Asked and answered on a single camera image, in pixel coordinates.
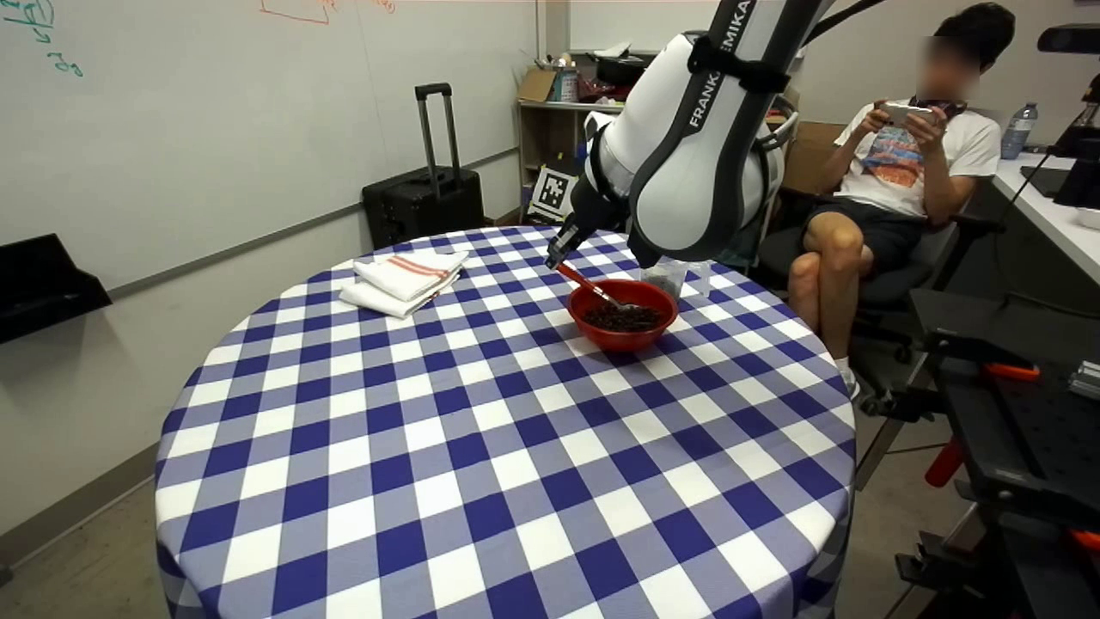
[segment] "whiteboard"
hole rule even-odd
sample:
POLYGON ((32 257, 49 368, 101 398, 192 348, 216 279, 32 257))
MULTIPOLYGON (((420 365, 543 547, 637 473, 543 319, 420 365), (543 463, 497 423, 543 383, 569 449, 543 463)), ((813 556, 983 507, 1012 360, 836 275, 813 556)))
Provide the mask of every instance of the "whiteboard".
POLYGON ((412 82, 454 82, 466 162, 517 147, 533 59, 537 0, 0 0, 0 243, 188 264, 421 165, 412 82))
POLYGON ((708 30, 717 0, 569 0, 569 46, 660 53, 679 30, 708 30))

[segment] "cable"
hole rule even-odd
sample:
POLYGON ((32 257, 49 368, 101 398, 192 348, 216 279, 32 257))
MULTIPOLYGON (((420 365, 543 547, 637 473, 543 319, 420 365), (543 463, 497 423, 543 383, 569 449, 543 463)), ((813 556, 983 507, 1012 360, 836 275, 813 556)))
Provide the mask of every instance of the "cable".
POLYGON ((898 600, 894 600, 894 607, 887 608, 887 619, 905 607, 905 600, 914 591, 914 584, 908 584, 898 600))
MULTIPOLYGON (((1030 186, 1030 178, 1043 171, 1043 165, 1045 165, 1053 156, 1055 156, 1055 147, 1045 147, 1043 160, 1038 160, 1038 165, 1033 165, 1033 170, 1023 175, 1023 183, 1015 188, 1015 198, 1008 199, 1008 210, 1012 210, 1012 212, 1017 210, 1021 194, 1030 186)), ((1004 239, 1004 235, 993 239, 993 270, 997 270, 997 282, 1001 282, 1001 288, 1004 288, 1004 301, 1001 301, 1001 309, 1004 309, 1012 301, 1030 301, 1030 296, 1017 293, 1015 275, 1004 270, 1004 261, 1001 261, 1001 239, 1004 239)))
POLYGON ((824 30, 839 28, 843 20, 864 13, 864 11, 875 6, 875 3, 882 3, 882 0, 858 0, 858 3, 844 6, 844 11, 829 13, 829 18, 817 20, 817 28, 808 36, 808 46, 812 46, 813 37, 823 37, 824 30))

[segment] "bag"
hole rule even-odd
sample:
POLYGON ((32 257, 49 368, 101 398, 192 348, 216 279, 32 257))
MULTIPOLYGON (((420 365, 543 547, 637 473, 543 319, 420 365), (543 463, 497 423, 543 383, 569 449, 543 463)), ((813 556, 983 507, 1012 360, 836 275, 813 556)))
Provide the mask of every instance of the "bag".
POLYGON ((101 305, 109 305, 106 288, 56 235, 0 248, 0 343, 101 305))
POLYGON ((360 188, 360 208, 365 208, 373 248, 483 224, 480 178, 476 171, 459 170, 457 162, 449 82, 425 82, 425 86, 415 86, 412 92, 420 105, 425 170, 412 170, 407 175, 360 188), (438 165, 432 132, 425 118, 425 100, 432 92, 443 96, 443 109, 447 109, 447 134, 449 134, 447 171, 438 165))

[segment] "checkered tablecloth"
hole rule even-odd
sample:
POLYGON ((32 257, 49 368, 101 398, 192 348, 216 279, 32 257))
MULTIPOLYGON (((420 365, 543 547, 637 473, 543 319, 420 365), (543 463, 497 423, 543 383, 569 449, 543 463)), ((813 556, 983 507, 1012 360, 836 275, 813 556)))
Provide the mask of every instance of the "checkered tablecloth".
MULTIPOLYGON (((853 475, 824 348, 759 287, 694 264, 660 348, 609 360, 548 239, 389 248, 470 248, 409 319, 344 305, 348 261, 236 324, 163 435, 168 608, 824 616, 853 475)), ((614 235, 574 264, 638 271, 614 235)))

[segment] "man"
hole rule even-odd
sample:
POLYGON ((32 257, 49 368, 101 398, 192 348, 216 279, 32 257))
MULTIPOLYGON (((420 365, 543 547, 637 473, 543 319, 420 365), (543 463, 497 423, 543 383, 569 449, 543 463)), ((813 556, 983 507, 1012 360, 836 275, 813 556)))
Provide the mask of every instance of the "man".
MULTIPOLYGON (((1015 13, 977 3, 934 36, 977 36, 985 74, 1015 37, 1015 13)), ((1001 162, 1001 128, 962 100, 912 100, 912 107, 928 115, 889 123, 887 105, 869 105, 836 137, 824 170, 831 199, 812 210, 805 256, 788 279, 798 316, 823 334, 853 395, 858 383, 849 368, 849 339, 858 279, 905 264, 921 235, 947 224, 977 178, 993 175, 1001 162)))

